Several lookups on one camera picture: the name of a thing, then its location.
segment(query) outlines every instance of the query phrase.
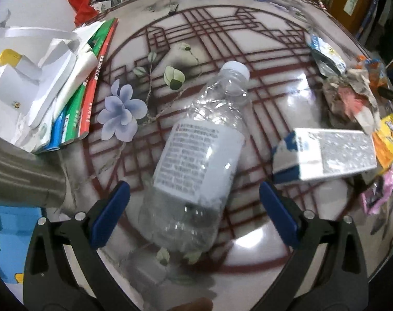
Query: clear plastic bottle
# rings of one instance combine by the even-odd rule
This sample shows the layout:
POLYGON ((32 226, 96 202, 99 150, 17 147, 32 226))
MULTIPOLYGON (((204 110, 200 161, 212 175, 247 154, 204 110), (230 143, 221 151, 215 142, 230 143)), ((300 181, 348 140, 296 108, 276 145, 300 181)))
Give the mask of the clear plastic bottle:
POLYGON ((169 251, 208 251, 245 137, 250 72, 231 61, 172 128, 139 213, 139 229, 169 251))

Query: glossy tabletop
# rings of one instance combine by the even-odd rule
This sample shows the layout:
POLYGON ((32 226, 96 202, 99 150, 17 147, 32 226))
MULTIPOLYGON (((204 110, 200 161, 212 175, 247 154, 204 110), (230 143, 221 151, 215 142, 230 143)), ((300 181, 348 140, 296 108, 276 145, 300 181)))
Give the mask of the glossy tabletop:
MULTIPOLYGON (((170 0, 132 0, 104 15, 105 19, 117 17, 118 27, 99 78, 90 134, 62 151, 75 200, 75 204, 67 202, 63 211, 88 210, 119 180, 127 181, 130 203, 102 253, 137 292, 132 298, 140 307, 166 310, 205 296, 214 300, 214 310, 250 310, 291 254, 258 199, 259 184, 272 173, 271 150, 293 128, 329 127, 320 76, 305 43, 307 30, 313 27, 347 64, 367 53, 311 0, 177 2, 172 16, 168 14, 170 0), (251 71, 253 111, 246 118, 250 139, 212 250, 193 265, 171 254, 164 266, 156 259, 159 249, 135 229, 144 189, 172 125, 229 60, 244 63, 251 71), (184 73, 179 90, 166 85, 166 66, 184 73), (146 74, 141 75, 138 67, 146 74), (151 86, 149 114, 163 112, 150 124, 141 125, 145 119, 139 120, 138 132, 128 143, 116 136, 102 140, 104 126, 97 121, 116 80, 120 86, 130 84, 132 98, 143 101, 151 86)), ((283 192, 301 209, 310 209, 321 218, 351 214, 361 236, 368 275, 388 254, 393 244, 393 212, 386 237, 382 238, 382 232, 371 236, 376 216, 363 216, 351 200, 348 180, 290 185, 283 192)), ((317 258, 323 251, 319 249, 317 258)), ((319 263, 313 265, 302 292, 313 282, 319 263)))

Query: floral pattern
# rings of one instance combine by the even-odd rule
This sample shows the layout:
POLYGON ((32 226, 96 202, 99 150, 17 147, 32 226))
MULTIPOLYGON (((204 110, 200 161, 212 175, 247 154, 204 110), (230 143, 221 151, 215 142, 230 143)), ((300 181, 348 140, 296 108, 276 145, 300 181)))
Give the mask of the floral pattern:
POLYGON ((130 84, 123 85, 118 93, 119 86, 119 80, 112 84, 112 96, 104 100, 105 108, 98 114, 97 121, 103 124, 102 140, 116 135, 118 140, 129 142, 137 133, 137 119, 147 114, 147 105, 140 99, 131 99, 133 88, 130 84))

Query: metal cylinder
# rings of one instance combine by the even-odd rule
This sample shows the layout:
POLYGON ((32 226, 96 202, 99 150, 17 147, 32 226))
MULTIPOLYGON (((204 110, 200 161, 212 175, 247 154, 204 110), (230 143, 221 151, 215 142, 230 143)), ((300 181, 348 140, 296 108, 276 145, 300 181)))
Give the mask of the metal cylinder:
POLYGON ((60 207, 65 194, 57 153, 37 156, 0 138, 0 205, 60 207))

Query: crumpled paper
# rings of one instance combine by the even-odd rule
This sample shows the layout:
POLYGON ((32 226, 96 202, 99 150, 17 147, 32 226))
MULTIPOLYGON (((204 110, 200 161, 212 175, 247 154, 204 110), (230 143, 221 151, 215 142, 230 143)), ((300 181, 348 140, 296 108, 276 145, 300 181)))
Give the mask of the crumpled paper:
POLYGON ((330 76, 323 84, 323 93, 335 128, 344 129, 348 121, 352 125, 359 123, 366 134, 372 134, 380 128, 380 111, 369 88, 366 69, 349 69, 343 76, 330 76))

